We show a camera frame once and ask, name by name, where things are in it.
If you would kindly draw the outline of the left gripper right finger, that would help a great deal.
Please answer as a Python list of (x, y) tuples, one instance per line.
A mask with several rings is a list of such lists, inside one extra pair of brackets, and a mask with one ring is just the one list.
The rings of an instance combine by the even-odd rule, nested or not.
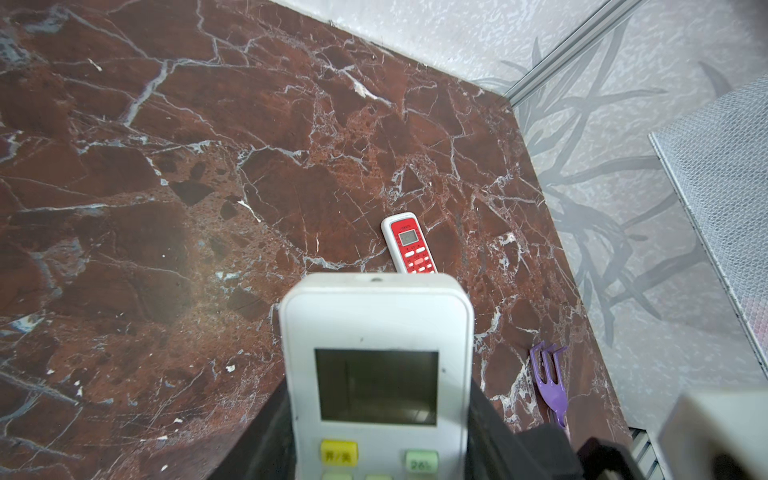
[(477, 383), (471, 384), (466, 479), (582, 479), (565, 432), (542, 424), (515, 433)]

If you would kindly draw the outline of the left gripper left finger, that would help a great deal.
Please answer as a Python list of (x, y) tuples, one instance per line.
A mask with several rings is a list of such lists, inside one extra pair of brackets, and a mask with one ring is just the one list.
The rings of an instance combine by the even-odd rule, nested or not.
[(208, 480), (296, 479), (297, 456), (283, 379)]

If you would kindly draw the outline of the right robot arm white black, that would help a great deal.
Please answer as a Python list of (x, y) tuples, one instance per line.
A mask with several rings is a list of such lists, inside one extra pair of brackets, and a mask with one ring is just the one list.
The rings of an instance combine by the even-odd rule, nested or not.
[(767, 389), (684, 393), (652, 446), (659, 479), (765, 479)]

